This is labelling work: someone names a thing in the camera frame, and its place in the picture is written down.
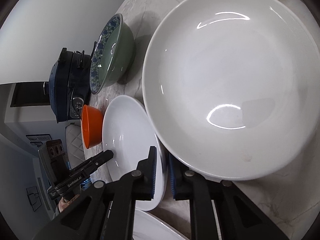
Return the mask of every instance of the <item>quilted cushion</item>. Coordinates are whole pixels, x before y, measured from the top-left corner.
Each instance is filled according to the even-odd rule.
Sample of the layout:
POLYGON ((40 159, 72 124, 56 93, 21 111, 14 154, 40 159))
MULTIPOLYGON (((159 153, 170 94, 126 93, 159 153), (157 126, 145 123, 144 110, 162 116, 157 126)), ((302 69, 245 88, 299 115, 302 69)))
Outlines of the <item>quilted cushion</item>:
POLYGON ((67 126, 66 143, 70 167, 73 169, 85 161, 80 126, 74 124, 67 126))

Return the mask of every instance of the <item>wall sign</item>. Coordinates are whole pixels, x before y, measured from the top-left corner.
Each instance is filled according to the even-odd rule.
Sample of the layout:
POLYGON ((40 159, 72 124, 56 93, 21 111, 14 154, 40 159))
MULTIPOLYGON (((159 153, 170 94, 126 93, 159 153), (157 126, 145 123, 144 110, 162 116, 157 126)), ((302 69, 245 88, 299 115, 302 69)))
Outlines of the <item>wall sign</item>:
POLYGON ((38 146, 38 147, 41 147, 41 145, 43 145, 42 142, 30 142, 30 144, 33 146, 38 146))
POLYGON ((31 142, 37 142, 37 141, 51 141, 51 136, 50 134, 28 134, 26 137, 31 141, 31 142))

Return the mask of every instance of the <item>orange bowl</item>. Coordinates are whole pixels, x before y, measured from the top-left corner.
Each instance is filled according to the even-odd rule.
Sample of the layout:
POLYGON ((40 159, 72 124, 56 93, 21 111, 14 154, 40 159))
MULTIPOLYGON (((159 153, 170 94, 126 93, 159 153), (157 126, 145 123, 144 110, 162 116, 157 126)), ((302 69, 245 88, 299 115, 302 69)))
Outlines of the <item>orange bowl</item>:
POLYGON ((87 149, 102 142, 103 116, 99 109, 84 105, 81 113, 82 135, 87 149))

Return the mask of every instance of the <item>white bowl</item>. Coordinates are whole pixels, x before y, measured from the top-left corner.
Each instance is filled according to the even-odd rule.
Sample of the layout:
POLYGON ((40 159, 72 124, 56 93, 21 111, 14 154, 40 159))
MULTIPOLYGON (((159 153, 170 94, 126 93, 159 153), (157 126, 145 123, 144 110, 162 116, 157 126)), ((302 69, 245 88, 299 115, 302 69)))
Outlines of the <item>white bowl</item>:
POLYGON ((164 196, 167 183, 165 153, 152 128, 143 105, 129 96, 118 96, 109 104, 102 126, 103 150, 112 150, 114 157, 107 162, 113 181, 137 168, 148 158, 150 146, 157 148, 156 185, 151 201, 136 201, 136 208, 154 209, 164 196))
POLYGON ((191 169, 246 180, 292 161, 320 112, 320 55, 277 0, 185 0, 155 31, 142 74, 156 134, 191 169))

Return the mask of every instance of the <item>marble countertop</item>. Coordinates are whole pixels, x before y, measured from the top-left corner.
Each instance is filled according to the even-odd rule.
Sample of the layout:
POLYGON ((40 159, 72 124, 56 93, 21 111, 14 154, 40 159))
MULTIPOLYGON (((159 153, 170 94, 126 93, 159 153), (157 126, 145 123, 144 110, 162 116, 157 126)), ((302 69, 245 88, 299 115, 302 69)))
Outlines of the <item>marble countertop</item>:
MULTIPOLYGON (((142 98, 142 65, 149 41, 162 19, 183 0, 125 0, 117 12, 131 28, 136 42, 136 57, 120 83, 92 95, 90 105, 105 112, 109 102, 126 94, 142 98)), ((279 0, 305 24, 320 48, 320 28, 301 0, 279 0)), ((317 131, 301 154, 283 169, 260 179, 236 182, 236 185, 292 240, 300 240, 320 211, 320 133, 317 131)), ((85 149, 86 158, 102 150, 102 144, 85 149)), ((110 182, 106 164, 91 176, 110 182)), ((174 201, 170 184, 162 202, 151 211, 190 238, 188 201, 174 201)))

